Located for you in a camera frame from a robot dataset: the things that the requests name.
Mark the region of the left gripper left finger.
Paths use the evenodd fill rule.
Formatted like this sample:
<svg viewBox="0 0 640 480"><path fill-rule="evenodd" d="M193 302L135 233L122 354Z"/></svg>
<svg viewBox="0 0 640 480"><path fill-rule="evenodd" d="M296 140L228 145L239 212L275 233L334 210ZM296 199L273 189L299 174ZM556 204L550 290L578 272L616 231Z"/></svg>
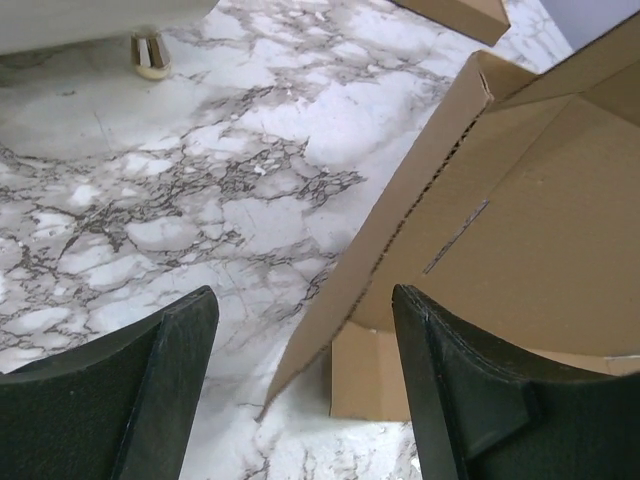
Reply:
<svg viewBox="0 0 640 480"><path fill-rule="evenodd" d="M218 320L202 286L2 375L2 478L178 478Z"/></svg>

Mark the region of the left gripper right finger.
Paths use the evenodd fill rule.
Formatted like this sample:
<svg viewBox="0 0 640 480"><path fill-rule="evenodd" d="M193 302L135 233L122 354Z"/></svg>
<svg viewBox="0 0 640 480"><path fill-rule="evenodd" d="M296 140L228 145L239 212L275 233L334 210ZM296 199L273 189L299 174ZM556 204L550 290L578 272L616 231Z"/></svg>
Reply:
<svg viewBox="0 0 640 480"><path fill-rule="evenodd" d="M426 479L635 479L639 377L544 358L409 285L392 294Z"/></svg>

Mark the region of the brown cardboard box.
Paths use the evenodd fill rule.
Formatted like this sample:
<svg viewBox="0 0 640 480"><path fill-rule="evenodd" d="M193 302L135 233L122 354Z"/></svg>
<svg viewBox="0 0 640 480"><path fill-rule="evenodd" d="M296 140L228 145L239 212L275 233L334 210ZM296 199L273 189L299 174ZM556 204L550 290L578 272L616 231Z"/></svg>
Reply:
<svg viewBox="0 0 640 480"><path fill-rule="evenodd" d="M539 75L468 57L292 334L267 399L329 350L333 416L407 420L398 284L547 358L638 369L637 15Z"/></svg>

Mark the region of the folded cardboard box left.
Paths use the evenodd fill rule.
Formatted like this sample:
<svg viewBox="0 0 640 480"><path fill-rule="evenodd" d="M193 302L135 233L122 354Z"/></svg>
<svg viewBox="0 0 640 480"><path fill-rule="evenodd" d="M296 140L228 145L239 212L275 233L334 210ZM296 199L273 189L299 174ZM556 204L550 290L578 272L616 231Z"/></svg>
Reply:
<svg viewBox="0 0 640 480"><path fill-rule="evenodd" d="M396 4L487 46L511 24L501 0L397 0Z"/></svg>

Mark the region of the cream cylindrical container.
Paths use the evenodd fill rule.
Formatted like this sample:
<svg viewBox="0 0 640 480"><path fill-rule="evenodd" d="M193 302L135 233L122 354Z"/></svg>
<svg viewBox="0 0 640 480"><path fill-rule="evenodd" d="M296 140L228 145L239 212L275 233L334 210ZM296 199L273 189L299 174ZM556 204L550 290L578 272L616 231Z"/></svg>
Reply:
<svg viewBox="0 0 640 480"><path fill-rule="evenodd" d="M1 53L127 35L139 76L162 80L171 57L161 30L206 17L214 0L9 0L1 3Z"/></svg>

